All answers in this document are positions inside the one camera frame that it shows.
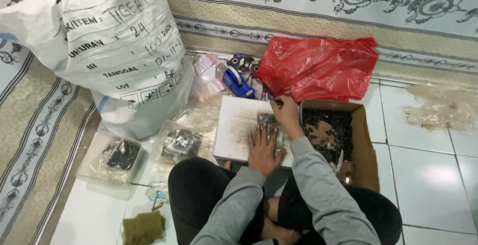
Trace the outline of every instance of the green cloth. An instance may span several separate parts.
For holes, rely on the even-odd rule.
[[[149,245],[163,238],[163,217],[159,211],[140,213],[123,219],[123,245]]]

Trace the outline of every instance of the tape roll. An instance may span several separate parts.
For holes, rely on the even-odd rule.
[[[226,69],[229,69],[230,71],[232,71],[232,73],[234,73],[234,75],[236,75],[236,78],[238,79],[238,84],[242,85],[242,78],[240,77],[239,72],[235,68],[231,67],[230,65],[227,66]]]

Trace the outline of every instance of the red plastic bag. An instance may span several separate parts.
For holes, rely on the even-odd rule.
[[[379,58],[377,43],[356,40],[273,37],[254,76],[274,96],[303,99],[361,100]]]

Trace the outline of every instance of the cardboard box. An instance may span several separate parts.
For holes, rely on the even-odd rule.
[[[304,100],[299,106],[299,121],[302,125],[302,109],[319,109],[351,112],[352,115],[352,162],[344,162],[337,178],[343,181],[351,171],[356,186],[380,192],[377,156],[368,135],[365,107],[362,104],[342,101]]]
[[[257,114],[272,114],[269,102],[223,96],[219,113],[213,156],[216,159],[246,162],[249,157],[248,132],[255,132]],[[292,167],[294,157],[290,150],[290,139],[284,134],[287,154],[283,167]]]

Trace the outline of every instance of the open cardboard box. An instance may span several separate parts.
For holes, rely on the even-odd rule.
[[[299,121],[302,125],[302,109],[345,111],[352,113],[352,162],[344,162],[337,174],[340,181],[351,171],[354,185],[380,192],[377,156],[368,135],[365,107],[362,104],[342,101],[304,100],[299,106]]]

